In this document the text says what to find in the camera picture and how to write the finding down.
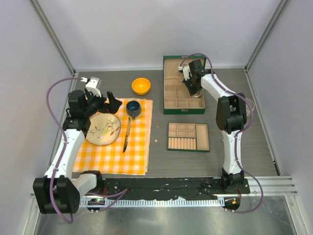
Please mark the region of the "dark blue mug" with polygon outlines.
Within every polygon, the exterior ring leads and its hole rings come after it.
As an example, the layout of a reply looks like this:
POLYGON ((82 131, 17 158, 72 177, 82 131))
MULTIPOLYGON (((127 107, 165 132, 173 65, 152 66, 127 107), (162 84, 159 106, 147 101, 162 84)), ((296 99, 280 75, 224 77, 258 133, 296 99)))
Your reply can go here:
POLYGON ((138 101, 132 100, 126 104, 126 111, 132 119, 135 119, 141 113, 141 105, 138 101))

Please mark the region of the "orange bowl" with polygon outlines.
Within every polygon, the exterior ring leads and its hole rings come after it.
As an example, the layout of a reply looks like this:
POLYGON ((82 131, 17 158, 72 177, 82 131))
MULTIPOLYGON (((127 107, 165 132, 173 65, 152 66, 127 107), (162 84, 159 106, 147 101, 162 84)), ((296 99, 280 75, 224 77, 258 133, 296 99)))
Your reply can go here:
POLYGON ((132 90, 138 95, 145 95, 151 88, 151 82, 144 77, 135 79, 131 85, 132 90))

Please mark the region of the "green jewelry box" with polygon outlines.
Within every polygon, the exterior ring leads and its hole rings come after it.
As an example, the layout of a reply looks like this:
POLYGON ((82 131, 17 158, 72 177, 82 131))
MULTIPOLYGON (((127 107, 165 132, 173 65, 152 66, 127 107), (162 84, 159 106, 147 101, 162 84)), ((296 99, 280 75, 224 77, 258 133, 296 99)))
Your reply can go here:
POLYGON ((191 96, 183 83, 184 76, 178 66, 188 65, 194 60, 205 65, 203 56, 192 56, 185 59, 184 55, 163 57, 163 113, 165 115, 201 115, 205 112, 203 92, 191 96))

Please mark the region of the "orange white checkered cloth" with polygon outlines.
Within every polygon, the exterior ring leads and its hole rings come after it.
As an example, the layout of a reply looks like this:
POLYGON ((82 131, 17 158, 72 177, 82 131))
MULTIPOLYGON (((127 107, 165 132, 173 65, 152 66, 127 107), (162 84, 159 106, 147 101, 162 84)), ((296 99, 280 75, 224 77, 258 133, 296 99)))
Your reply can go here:
POLYGON ((101 113, 91 118, 88 136, 100 145, 85 140, 76 157, 73 172, 99 170, 107 174, 145 175, 148 168, 153 101, 137 99, 141 113, 136 118, 127 114, 129 98, 114 117, 101 113))

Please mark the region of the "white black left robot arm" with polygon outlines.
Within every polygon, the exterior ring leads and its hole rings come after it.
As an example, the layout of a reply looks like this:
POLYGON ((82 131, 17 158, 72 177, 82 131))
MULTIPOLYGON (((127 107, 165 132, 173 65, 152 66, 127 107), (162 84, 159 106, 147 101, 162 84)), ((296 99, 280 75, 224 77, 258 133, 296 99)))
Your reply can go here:
POLYGON ((100 195, 105 183, 100 171, 87 170, 72 180, 72 172, 79 149, 96 113, 115 114, 122 102, 108 91, 107 96, 96 96, 87 90, 68 94, 66 119, 62 125, 62 139, 56 156, 42 178, 33 182, 39 210, 42 214, 74 214, 81 197, 91 192, 100 195))

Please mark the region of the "beige bird pattern plate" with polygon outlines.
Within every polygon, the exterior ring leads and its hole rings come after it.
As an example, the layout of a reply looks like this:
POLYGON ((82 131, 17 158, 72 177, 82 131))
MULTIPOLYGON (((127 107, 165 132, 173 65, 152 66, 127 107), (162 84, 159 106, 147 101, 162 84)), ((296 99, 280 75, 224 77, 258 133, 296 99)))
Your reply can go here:
POLYGON ((118 137, 121 130, 121 121, 113 114, 99 113, 90 119, 91 124, 86 140, 95 145, 112 144, 118 137))

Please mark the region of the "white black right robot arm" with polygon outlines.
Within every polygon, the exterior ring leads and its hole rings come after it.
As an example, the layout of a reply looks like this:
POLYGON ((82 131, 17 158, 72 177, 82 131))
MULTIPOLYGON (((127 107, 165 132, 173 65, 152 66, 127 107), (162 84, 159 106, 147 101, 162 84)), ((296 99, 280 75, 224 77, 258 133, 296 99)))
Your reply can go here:
POLYGON ((206 90, 217 102, 216 124, 224 140, 224 164, 222 167, 221 188, 233 193, 244 183, 241 166, 241 136, 247 122, 246 104, 243 94, 236 94, 225 86, 212 71, 205 69, 201 60, 178 66, 183 74, 183 83, 191 96, 206 90))

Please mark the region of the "grey striped mug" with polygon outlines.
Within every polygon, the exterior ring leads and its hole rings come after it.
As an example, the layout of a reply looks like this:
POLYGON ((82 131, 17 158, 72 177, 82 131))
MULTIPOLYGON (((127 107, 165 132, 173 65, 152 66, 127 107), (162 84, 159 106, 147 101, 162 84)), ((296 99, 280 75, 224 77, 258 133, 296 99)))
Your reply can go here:
POLYGON ((246 98, 246 117, 250 117, 251 114, 254 112, 255 104, 253 100, 246 98))

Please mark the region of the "black handled knife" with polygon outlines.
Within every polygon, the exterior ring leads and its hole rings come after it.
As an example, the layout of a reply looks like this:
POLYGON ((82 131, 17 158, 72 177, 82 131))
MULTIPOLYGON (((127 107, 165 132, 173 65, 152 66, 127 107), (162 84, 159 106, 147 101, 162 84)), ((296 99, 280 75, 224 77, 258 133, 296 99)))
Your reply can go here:
POLYGON ((125 153, 125 151, 127 149, 128 138, 129 138, 129 135, 130 135, 130 129, 131 129, 131 119, 130 119, 130 117, 128 117, 127 129, 126 129, 126 135, 125 135, 125 139, 124 139, 124 145, 123 145, 122 153, 125 153))

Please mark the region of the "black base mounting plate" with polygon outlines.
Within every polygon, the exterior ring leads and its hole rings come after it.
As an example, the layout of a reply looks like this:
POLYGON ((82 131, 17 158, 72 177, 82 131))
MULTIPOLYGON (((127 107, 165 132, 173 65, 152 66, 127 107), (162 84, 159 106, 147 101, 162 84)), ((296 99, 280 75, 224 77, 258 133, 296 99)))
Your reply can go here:
POLYGON ((178 178, 106 178, 100 190, 105 195, 113 195, 127 190, 125 200, 186 200, 215 199, 219 194, 249 194, 245 179, 240 186, 224 188, 221 178, 178 177, 178 178))

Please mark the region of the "green jewelry tray insert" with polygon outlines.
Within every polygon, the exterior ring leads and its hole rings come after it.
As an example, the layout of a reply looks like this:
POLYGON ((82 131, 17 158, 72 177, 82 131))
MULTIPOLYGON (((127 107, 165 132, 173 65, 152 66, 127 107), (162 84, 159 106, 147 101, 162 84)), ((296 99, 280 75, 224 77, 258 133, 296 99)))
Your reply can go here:
POLYGON ((169 151, 210 152, 208 124, 168 123, 169 151))

